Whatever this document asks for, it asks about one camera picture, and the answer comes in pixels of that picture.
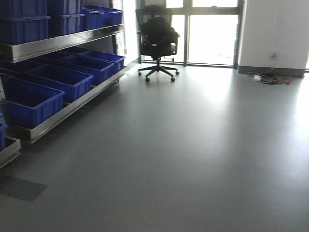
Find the baseboard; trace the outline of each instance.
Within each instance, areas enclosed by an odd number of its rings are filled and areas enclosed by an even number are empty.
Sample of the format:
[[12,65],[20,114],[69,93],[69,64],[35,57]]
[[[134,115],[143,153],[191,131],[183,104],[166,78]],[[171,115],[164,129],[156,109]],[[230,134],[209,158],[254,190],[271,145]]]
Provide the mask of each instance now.
[[126,65],[126,67],[130,67],[130,68],[133,68],[135,65],[137,65],[139,63],[139,59],[135,59],[134,61],[128,63]]
[[252,67],[252,66],[239,66],[238,73],[266,73],[266,72],[275,72],[282,75],[292,75],[295,77],[304,77],[305,69],[284,69],[284,68],[269,68],[269,67]]

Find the blue plastic bin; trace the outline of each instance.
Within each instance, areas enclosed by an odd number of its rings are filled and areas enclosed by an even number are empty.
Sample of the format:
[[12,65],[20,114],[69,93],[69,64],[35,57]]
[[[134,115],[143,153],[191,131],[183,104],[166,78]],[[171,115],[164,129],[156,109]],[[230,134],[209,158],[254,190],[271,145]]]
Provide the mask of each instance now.
[[53,35],[68,35],[82,31],[84,14],[54,15],[49,23],[49,32]]
[[64,53],[64,52],[52,52],[39,57],[34,57],[29,59],[29,61],[39,63],[39,64],[57,64],[63,58],[72,56],[72,54]]
[[65,92],[63,100],[73,102],[91,89],[92,75],[54,65],[45,65],[27,72],[24,80]]
[[0,0],[0,6],[1,17],[47,16],[46,0]]
[[122,24],[122,10],[117,10],[113,8],[107,8],[107,7],[100,7],[100,6],[92,6],[92,5],[86,5],[84,6],[86,9],[95,10],[95,11],[101,11],[104,12],[102,17],[102,24],[106,26],[113,26]]
[[77,15],[82,12],[82,0],[48,0],[48,15]]
[[111,62],[82,56],[72,56],[62,61],[64,62],[60,64],[62,67],[93,75],[92,83],[94,85],[101,84],[112,75],[113,64]]
[[8,125],[5,123],[0,123],[0,151],[5,148],[5,129],[8,128]]
[[34,128],[62,109],[63,91],[16,78],[2,81],[12,123]]
[[0,60],[0,68],[2,69],[8,69],[17,73],[23,73],[26,71],[29,71],[31,69],[35,69],[42,66],[41,64],[30,62],[30,61],[21,61],[18,63],[10,63],[6,61]]
[[13,76],[13,77],[17,77],[17,76],[22,75],[22,74],[21,74],[21,73],[19,73],[19,72],[14,72],[14,71],[12,71],[12,70],[8,70],[8,69],[1,69],[1,68],[0,68],[0,73],[2,73],[2,74],[6,74],[7,76]]
[[49,16],[0,17],[0,43],[16,45],[47,39],[49,19]]
[[85,52],[85,51],[88,51],[88,49],[81,48],[81,47],[69,47],[69,48],[60,50],[60,52],[76,54],[76,55],[79,53]]
[[114,66],[112,67],[112,75],[119,72],[125,67],[125,57],[114,55],[110,53],[105,52],[97,52],[97,51],[86,51],[80,54],[81,56],[85,57],[92,57],[97,58],[101,60],[106,60],[109,62],[114,63]]
[[83,14],[85,14],[83,30],[92,30],[102,27],[104,12],[83,9]]

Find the stainless steel shelf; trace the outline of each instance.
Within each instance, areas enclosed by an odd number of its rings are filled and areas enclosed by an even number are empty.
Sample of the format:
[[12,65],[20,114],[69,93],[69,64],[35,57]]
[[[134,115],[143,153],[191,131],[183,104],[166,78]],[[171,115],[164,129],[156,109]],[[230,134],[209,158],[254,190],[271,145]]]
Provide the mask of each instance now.
[[6,137],[5,143],[6,148],[0,151],[0,168],[12,162],[17,156],[19,156],[19,150],[20,150],[19,139]]
[[0,43],[0,59],[15,63],[64,48],[116,35],[122,32],[123,29],[124,24],[119,24],[18,45]]
[[52,128],[54,128],[56,125],[62,122],[64,119],[66,119],[75,111],[80,109],[87,102],[89,102],[90,100],[95,98],[98,94],[107,89],[109,86],[117,82],[120,79],[120,77],[123,76],[128,70],[129,70],[128,67],[125,67],[124,69],[120,70],[118,73],[116,73],[115,75],[113,75],[100,85],[94,87],[91,91],[81,96],[76,101],[67,105],[61,111],[59,111],[58,113],[56,113],[51,118],[44,121],[37,127],[29,129],[17,125],[12,125],[13,131],[15,132],[15,134],[19,139],[27,141],[29,143],[34,143],[42,136],[44,136],[48,131],[50,131]]

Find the office chair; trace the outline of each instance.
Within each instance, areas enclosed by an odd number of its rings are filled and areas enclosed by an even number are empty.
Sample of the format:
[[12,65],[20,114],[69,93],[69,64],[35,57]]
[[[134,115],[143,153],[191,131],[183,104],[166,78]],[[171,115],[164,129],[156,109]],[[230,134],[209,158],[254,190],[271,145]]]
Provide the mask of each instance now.
[[178,33],[171,26],[172,10],[163,6],[151,5],[143,9],[136,9],[136,16],[141,33],[140,54],[151,56],[156,61],[156,65],[139,69],[141,71],[151,70],[146,74],[146,82],[154,72],[162,71],[171,76],[171,81],[175,78],[168,70],[175,70],[176,75],[179,72],[176,68],[160,65],[161,57],[177,54]]

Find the glass door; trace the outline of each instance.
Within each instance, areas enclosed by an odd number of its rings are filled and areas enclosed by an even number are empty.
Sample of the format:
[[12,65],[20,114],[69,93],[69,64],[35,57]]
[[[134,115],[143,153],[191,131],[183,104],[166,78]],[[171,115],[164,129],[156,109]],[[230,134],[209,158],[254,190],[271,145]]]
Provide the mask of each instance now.
[[189,63],[233,65],[238,15],[192,15]]
[[166,0],[180,38],[177,55],[162,60],[236,66],[242,4],[242,0]]

